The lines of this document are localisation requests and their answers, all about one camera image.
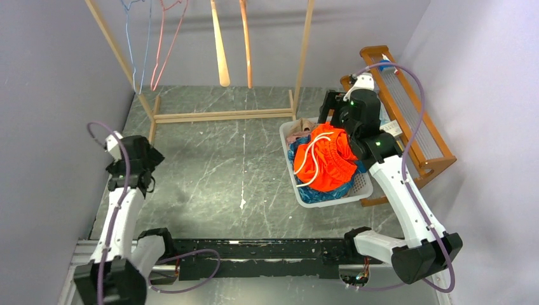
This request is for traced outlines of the beige shorts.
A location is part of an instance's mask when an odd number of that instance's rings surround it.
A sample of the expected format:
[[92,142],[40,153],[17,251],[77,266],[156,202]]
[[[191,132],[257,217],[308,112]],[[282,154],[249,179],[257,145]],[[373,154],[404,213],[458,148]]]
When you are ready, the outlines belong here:
[[300,132],[312,132],[317,127],[316,122],[312,122],[307,118],[300,118],[297,121],[293,123],[293,125],[290,128],[289,134],[292,135],[294,133],[300,133]]

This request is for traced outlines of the orange shorts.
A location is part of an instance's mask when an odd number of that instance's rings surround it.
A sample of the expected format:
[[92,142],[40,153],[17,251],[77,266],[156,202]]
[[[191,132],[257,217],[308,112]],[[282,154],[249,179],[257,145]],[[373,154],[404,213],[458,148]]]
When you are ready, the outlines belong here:
[[298,188],[309,187],[319,192],[331,192],[353,180],[358,170],[358,158],[352,153],[344,129],[329,122],[318,125],[311,140],[296,150],[293,174]]

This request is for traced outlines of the pink hanger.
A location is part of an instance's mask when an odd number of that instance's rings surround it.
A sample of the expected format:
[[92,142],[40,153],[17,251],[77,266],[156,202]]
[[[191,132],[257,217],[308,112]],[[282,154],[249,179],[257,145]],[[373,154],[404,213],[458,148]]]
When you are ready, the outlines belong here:
[[[150,89],[152,91],[155,91],[157,89],[163,77],[169,58],[174,49],[175,42],[177,40],[177,37],[179,36],[179,32],[181,30],[184,17],[186,15],[186,11],[189,8],[190,1],[177,0],[177,1],[170,1],[169,3],[166,3],[166,1],[158,1],[158,3],[161,9],[161,20],[160,20],[160,27],[158,31],[158,43],[157,43],[157,49],[156,49],[155,63],[154,63],[153,71],[151,74],[150,84],[149,84]],[[181,9],[181,15],[179,17],[179,21],[177,22],[170,44],[166,46],[165,45],[165,22],[167,21],[167,13],[170,10],[173,11],[175,9],[179,9],[180,7],[182,7],[182,9]]]

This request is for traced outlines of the blue patterned shorts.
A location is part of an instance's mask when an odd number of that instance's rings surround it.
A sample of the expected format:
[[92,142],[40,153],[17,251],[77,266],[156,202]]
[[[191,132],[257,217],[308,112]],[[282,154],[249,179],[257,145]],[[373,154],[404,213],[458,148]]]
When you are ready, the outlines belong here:
[[[308,135],[306,137],[300,137],[293,143],[289,144],[287,157],[291,165],[294,163],[298,147],[303,144],[308,144],[310,139],[311,137]],[[342,186],[339,186],[335,190],[321,192],[312,189],[310,186],[297,187],[301,201],[312,205],[323,201],[338,200],[351,195],[353,187],[356,185],[355,179],[361,178],[362,175],[366,173],[365,166],[362,164],[361,161],[357,161],[355,164],[357,165],[357,169],[352,176],[352,180],[344,183]]]

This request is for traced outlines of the wooden hanger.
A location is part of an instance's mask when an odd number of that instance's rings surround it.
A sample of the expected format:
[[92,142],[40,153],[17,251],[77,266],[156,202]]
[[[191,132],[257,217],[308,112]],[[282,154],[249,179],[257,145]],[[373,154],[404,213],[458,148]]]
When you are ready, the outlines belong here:
[[217,12],[216,3],[214,0],[210,0],[212,23],[214,29],[215,51],[217,58],[217,69],[219,75],[219,84],[222,87],[230,85],[231,80],[228,71],[228,63],[226,60],[226,53],[224,50],[224,43],[222,40],[221,27],[219,24],[219,17]]
[[247,2],[245,0],[239,0],[240,5],[240,14],[242,18],[242,27],[243,27],[243,37],[245,43],[245,59],[246,59],[246,69],[247,69],[247,86],[248,88],[253,87],[253,77],[252,77],[252,63],[251,63],[251,49],[250,49],[250,35],[249,35],[249,25],[248,25],[248,16],[247,16]]

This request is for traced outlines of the blue wire hanger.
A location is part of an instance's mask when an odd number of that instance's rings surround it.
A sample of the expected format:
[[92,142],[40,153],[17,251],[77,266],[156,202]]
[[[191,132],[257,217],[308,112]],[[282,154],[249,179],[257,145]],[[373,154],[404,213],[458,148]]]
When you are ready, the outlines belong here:
[[152,1],[120,1],[125,17],[124,33],[131,67],[130,81],[135,93],[141,93],[146,80],[149,43],[153,30]]

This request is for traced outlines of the pink shorts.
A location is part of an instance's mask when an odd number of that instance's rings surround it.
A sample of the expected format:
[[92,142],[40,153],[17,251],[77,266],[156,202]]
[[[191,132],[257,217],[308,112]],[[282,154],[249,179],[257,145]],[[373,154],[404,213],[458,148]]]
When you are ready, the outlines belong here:
[[295,141],[297,141],[298,139],[303,138],[303,137],[307,137],[310,134],[311,134],[310,131],[292,133],[291,135],[286,137],[286,143],[288,145],[290,145],[290,144],[294,143]]

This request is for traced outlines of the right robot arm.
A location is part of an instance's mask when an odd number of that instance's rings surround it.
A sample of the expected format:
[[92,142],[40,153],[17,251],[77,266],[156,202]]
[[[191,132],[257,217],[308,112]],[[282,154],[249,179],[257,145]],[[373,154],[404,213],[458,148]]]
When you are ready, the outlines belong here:
[[368,89],[349,95],[328,90],[320,108],[319,123],[330,118],[332,126],[346,132],[352,153],[381,187],[404,234],[397,239],[368,227],[353,229],[345,235],[343,255],[351,263],[364,257],[387,263],[405,284],[444,270],[453,274],[463,241],[458,233],[449,234],[425,203],[408,172],[407,154],[380,128],[380,108],[377,94]]

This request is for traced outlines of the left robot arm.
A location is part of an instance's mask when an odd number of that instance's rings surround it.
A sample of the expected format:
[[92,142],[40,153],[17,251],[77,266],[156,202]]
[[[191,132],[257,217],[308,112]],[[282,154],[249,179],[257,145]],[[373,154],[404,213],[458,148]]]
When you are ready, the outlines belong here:
[[145,304],[153,266],[168,264],[176,255],[166,228],[135,236],[139,212],[155,184],[153,172],[165,158],[141,135],[114,132],[105,148],[113,157],[106,167],[106,221],[89,261],[75,268],[73,281],[83,304]]

